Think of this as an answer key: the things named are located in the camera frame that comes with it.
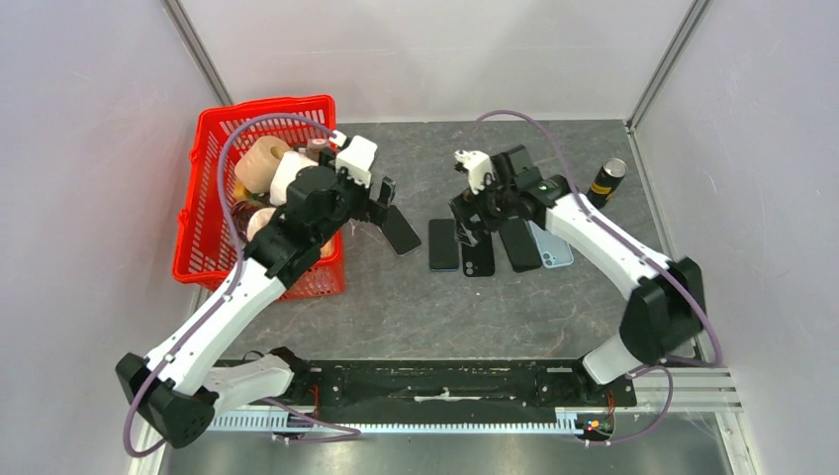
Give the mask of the black smartphone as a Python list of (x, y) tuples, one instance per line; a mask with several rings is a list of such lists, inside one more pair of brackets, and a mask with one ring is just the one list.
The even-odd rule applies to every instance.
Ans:
[(514, 272), (523, 273), (542, 266), (539, 251), (525, 220), (506, 221), (500, 227), (499, 234)]

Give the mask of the black phone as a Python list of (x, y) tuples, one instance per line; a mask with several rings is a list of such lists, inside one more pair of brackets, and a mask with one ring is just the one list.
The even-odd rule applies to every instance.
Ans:
[(489, 233), (478, 232), (475, 242), (461, 242), (463, 273), (466, 277), (492, 277), (496, 272), (495, 254), (492, 237)]

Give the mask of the blue smartphone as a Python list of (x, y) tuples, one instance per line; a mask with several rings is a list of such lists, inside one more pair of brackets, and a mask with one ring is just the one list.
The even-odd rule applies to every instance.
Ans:
[(460, 265), (456, 224), (452, 219), (428, 222), (428, 267), (434, 272), (455, 271)]

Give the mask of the light blue phone case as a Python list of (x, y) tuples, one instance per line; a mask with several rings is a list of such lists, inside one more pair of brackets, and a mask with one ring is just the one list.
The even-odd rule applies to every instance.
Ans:
[(574, 263), (571, 246), (566, 241), (547, 232), (534, 222), (527, 222), (527, 226), (544, 268), (555, 269)]

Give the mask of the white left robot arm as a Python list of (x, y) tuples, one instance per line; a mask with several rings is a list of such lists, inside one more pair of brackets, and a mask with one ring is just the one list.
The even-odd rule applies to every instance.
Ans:
[(280, 397), (287, 404), (304, 401), (311, 389), (307, 373), (280, 355), (269, 353), (239, 371), (214, 367), (222, 353), (270, 303), (279, 299), (320, 259), (321, 249), (350, 220), (382, 226), (395, 195), (384, 177), (377, 198), (347, 168), (310, 166), (287, 188), (287, 201), (239, 250), (237, 263), (211, 299), (173, 336), (147, 355), (125, 354), (115, 371), (130, 404), (123, 443), (137, 450), (132, 423), (141, 416), (161, 436), (162, 444), (182, 448), (206, 431), (224, 410), (261, 398)]

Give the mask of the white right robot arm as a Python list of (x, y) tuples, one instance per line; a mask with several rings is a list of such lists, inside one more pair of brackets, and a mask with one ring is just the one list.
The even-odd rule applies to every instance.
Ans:
[(457, 150), (454, 168), (467, 188), (450, 202), (459, 238), (476, 243), (522, 219), (563, 239), (601, 271), (626, 302), (618, 332), (582, 358), (571, 378), (573, 396), (594, 405), (610, 382), (666, 358), (704, 329), (699, 266), (676, 261), (622, 230), (560, 174), (545, 177), (522, 145), (488, 155)]

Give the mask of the white paper bag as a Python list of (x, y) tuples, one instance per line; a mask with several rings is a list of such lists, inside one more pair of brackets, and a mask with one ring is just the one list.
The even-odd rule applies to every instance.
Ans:
[(269, 186), (269, 203), (279, 207), (287, 202), (288, 186), (297, 178), (304, 168), (318, 166), (316, 161), (309, 159), (304, 153), (289, 150), (283, 154)]

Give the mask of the beige toilet paper roll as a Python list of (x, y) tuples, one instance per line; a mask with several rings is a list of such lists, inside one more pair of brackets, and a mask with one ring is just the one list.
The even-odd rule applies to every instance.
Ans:
[(235, 165), (237, 181), (252, 193), (266, 192), (284, 154), (291, 149), (277, 137), (259, 138)]

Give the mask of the instant noodle bowl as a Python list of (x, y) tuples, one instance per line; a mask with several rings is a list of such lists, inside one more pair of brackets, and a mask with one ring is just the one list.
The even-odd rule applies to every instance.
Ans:
[(261, 204), (254, 200), (241, 200), (231, 207), (231, 215), (237, 236), (244, 242), (250, 241), (247, 228), (251, 217), (261, 209)]

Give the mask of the black and yellow drink can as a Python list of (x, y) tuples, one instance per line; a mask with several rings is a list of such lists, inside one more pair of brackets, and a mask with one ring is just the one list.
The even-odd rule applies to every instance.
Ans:
[(627, 164), (619, 158), (603, 163), (586, 191), (586, 197), (595, 209), (602, 209), (611, 199), (627, 173)]

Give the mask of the red plastic shopping basket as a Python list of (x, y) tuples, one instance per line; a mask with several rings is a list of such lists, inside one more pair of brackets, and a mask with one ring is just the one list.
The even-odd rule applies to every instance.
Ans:
[(249, 128), (227, 155), (223, 190), (219, 191), (218, 160), (229, 135), (242, 123), (269, 113), (304, 116), (330, 129), (336, 125), (335, 102), (326, 94), (259, 99), (202, 112), (189, 153), (191, 174), (185, 204), (178, 216), (172, 265), (176, 281), (214, 292), (231, 272), (235, 250), (221, 204), (235, 203), (234, 166), (257, 139), (274, 136), (290, 145), (302, 145), (308, 139), (324, 136), (311, 126), (287, 119), (265, 121)]

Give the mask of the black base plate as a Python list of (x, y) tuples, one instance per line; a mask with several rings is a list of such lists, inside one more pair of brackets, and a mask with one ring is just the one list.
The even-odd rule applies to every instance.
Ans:
[(574, 359), (311, 360), (280, 401), (331, 423), (547, 423), (560, 408), (634, 407), (625, 377), (597, 386)]

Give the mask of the aluminium frame post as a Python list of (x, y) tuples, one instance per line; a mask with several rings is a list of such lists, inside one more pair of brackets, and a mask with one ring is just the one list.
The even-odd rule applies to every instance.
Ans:
[(664, 53), (659, 59), (650, 79), (643, 89), (640, 98), (632, 109), (624, 124), (627, 131), (633, 134), (643, 122), (650, 107), (665, 85), (672, 70), (680, 59), (684, 49), (689, 44), (695, 30), (702, 21), (705, 11), (712, 4), (710, 0), (693, 0), (676, 32), (671, 37)]

